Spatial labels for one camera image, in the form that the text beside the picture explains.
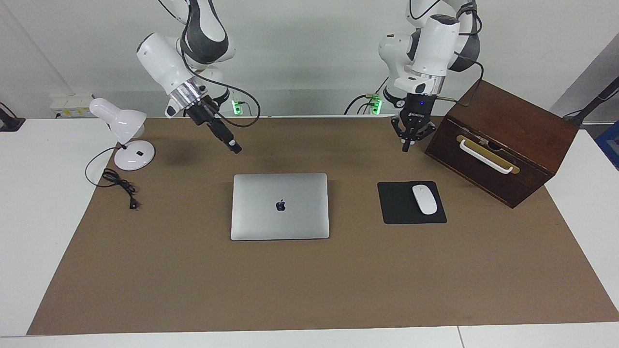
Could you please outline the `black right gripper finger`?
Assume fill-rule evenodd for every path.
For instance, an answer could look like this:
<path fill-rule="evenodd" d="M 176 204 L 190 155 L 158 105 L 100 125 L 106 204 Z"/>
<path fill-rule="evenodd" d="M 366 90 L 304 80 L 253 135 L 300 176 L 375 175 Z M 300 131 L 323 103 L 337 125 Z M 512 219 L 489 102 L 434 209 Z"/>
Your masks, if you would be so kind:
<path fill-rule="evenodd" d="M 241 152 L 242 147 L 235 141 L 234 135 L 223 122 L 215 122 L 215 137 L 232 152 Z"/>
<path fill-rule="evenodd" d="M 238 143 L 227 127 L 213 127 L 213 134 L 219 141 L 226 145 L 230 151 L 238 154 Z"/>

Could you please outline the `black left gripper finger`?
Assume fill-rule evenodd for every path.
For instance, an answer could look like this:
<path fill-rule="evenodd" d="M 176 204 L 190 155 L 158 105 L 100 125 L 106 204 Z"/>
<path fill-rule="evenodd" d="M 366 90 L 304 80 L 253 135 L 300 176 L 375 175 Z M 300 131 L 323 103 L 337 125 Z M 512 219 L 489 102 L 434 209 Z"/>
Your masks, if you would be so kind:
<path fill-rule="evenodd" d="M 401 118 L 399 116 L 391 117 L 391 125 L 402 142 L 402 151 L 407 153 L 411 147 L 411 128 L 403 121 L 404 128 L 400 128 Z"/>
<path fill-rule="evenodd" d="M 410 122 L 410 144 L 425 139 L 436 130 L 436 125 L 432 121 L 411 121 Z"/>

